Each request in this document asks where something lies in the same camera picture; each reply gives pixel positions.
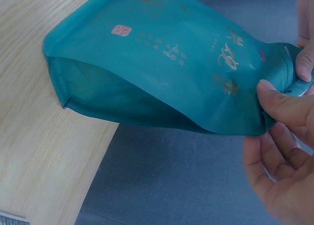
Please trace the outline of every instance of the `red logo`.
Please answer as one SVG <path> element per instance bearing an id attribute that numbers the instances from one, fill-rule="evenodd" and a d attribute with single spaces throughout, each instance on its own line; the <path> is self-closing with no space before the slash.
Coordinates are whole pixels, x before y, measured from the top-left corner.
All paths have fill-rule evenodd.
<path id="1" fill-rule="evenodd" d="M 263 62 L 265 62 L 265 61 L 266 61 L 266 59 L 265 59 L 265 54 L 264 54 L 264 52 L 263 52 L 262 50 L 260 50 L 260 54 L 261 54 L 261 60 L 262 60 Z"/>
<path id="2" fill-rule="evenodd" d="M 122 37 L 126 37 L 129 35 L 129 33 L 132 31 L 132 28 L 124 25 L 117 25 L 114 27 L 114 29 L 111 31 L 112 34 L 116 34 Z"/>

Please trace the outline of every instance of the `light wood surface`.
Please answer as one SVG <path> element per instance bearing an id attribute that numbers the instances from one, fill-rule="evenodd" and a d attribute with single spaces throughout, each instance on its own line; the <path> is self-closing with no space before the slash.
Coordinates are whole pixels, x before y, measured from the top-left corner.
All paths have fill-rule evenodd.
<path id="1" fill-rule="evenodd" d="M 0 210 L 74 224 L 117 124 L 63 110 L 44 36 L 87 0 L 0 0 Z"/>

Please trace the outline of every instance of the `hand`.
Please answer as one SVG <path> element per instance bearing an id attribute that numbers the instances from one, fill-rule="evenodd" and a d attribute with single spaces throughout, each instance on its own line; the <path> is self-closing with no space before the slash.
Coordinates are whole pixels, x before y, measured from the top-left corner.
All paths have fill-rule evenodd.
<path id="1" fill-rule="evenodd" d="M 300 148 L 291 132 L 314 148 L 314 95 L 287 96 L 261 81 L 258 96 L 264 110 L 279 122 L 265 135 L 244 140 L 249 183 L 276 219 L 287 225 L 313 225 L 314 156 Z"/>
<path id="2" fill-rule="evenodd" d="M 314 0 L 298 0 L 298 28 L 298 46 L 304 50 L 296 59 L 296 71 L 300 79 L 309 82 L 314 66 Z"/>

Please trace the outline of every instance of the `gray cloth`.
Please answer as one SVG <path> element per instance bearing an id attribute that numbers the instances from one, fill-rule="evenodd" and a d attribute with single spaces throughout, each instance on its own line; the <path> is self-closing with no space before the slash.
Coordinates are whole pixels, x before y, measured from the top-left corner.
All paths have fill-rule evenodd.
<path id="1" fill-rule="evenodd" d="M 261 41 L 296 40 L 296 0 L 201 1 Z M 76 225 L 278 225 L 247 183 L 242 140 L 121 125 Z"/>

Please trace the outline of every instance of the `red seal stamp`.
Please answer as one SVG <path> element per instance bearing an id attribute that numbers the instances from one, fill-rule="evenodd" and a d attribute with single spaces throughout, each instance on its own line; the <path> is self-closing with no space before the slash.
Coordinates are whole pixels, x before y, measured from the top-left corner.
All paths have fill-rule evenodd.
<path id="1" fill-rule="evenodd" d="M 125 25 L 117 25 L 114 27 L 114 29 L 111 31 L 112 34 L 116 34 L 122 37 L 126 37 L 130 34 L 132 31 L 132 28 L 125 26 Z"/>

